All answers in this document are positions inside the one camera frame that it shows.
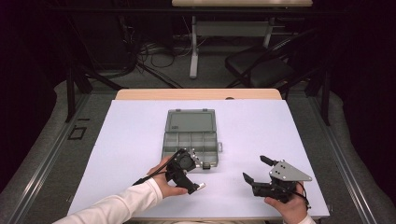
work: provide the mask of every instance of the case lid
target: case lid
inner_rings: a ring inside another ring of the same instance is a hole
[[[168,111],[166,132],[215,132],[216,117],[213,109],[176,109]]]

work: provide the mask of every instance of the white paper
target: white paper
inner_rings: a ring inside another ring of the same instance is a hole
[[[188,173],[192,182],[205,182],[206,187],[166,198],[139,217],[280,217],[263,198],[253,196],[242,176],[244,172],[256,182],[270,181],[272,167],[260,155],[285,160],[312,176],[312,182],[304,183],[309,214],[329,215],[289,108],[279,100],[113,101],[68,214],[128,188],[159,163],[168,110],[202,108],[215,109],[223,145],[218,167]]]

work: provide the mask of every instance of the human hand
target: human hand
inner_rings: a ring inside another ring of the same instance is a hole
[[[303,191],[303,183],[301,182],[301,185],[297,184],[296,192],[303,194]],[[295,194],[291,196],[290,201],[287,203],[282,203],[270,197],[266,197],[264,201],[273,206],[280,213],[280,215],[282,215],[283,220],[288,224],[299,223],[307,215],[305,200]]]
[[[158,170],[162,165],[164,165],[167,161],[169,161],[170,158],[171,156],[164,157],[161,160],[160,164],[151,168],[148,171],[148,175],[151,175],[156,170]],[[155,182],[158,184],[158,187],[160,187],[161,193],[163,194],[163,198],[186,194],[188,192],[186,189],[168,185],[168,182],[166,181],[166,177],[165,177],[165,171],[166,171],[166,166],[160,171],[160,173],[162,174],[158,174],[152,177],[155,180]]]

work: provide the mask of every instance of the metal rail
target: metal rail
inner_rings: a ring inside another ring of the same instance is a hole
[[[35,171],[35,174],[33,175],[32,179],[29,181],[28,185],[26,186],[14,210],[14,213],[11,215],[7,223],[10,224],[22,223],[26,213],[28,212],[33,201],[35,200],[35,197],[37,196],[38,192],[40,191],[41,187],[44,184],[44,181],[49,175],[50,170],[61,151],[61,146],[64,140],[66,139],[67,134],[70,133],[70,131],[73,129],[78,114],[81,112],[84,105],[87,104],[89,98],[90,95],[87,94],[81,95],[81,98],[78,100],[75,116],[71,118],[70,122],[65,123],[64,126],[62,127],[61,132],[58,135],[57,139],[55,140],[51,150],[49,151],[48,156],[46,157],[46,159],[44,159],[41,162],[40,166]]]
[[[361,216],[361,221],[364,224],[376,224],[377,222],[371,211],[371,208],[361,191],[361,187],[358,181],[353,175],[354,172],[350,169],[347,163],[347,159],[345,158],[341,147],[338,145],[337,139],[332,132],[331,126],[327,126],[321,119],[318,101],[316,99],[313,99],[312,97],[309,98],[309,101],[310,104],[314,107],[315,115],[318,119],[322,131],[326,134],[329,140],[334,161],[337,164],[340,174],[344,179],[350,197],[352,198],[352,201],[355,204],[359,215]]]

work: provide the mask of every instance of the gray plastic case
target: gray plastic case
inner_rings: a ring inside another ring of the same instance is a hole
[[[210,169],[218,165],[219,149],[216,117],[213,109],[176,109],[168,111],[163,137],[163,157],[179,149],[193,149],[197,167]]]

